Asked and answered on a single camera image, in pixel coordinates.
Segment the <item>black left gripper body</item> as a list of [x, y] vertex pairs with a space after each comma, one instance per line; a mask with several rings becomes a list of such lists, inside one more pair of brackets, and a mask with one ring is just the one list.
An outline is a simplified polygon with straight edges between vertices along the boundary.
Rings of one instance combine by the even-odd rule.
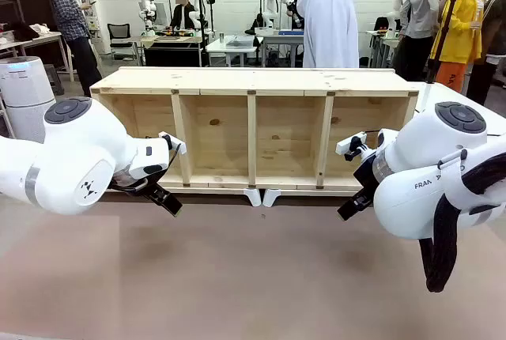
[[108, 188], [113, 191], [126, 193], [134, 197], [144, 197], [152, 202], [165, 202], [168, 198], [166, 191], [158, 181], [166, 173], [160, 165], [146, 167], [148, 174], [132, 176], [127, 170], [113, 175]]

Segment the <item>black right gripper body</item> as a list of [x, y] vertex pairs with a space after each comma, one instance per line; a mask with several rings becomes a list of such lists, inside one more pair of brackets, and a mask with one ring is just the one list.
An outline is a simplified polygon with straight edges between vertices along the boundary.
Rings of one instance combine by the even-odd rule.
[[362, 189], [353, 197], [355, 204], [372, 204], [374, 194], [380, 184], [373, 172], [375, 159], [376, 156], [368, 157], [353, 174], [362, 186]]

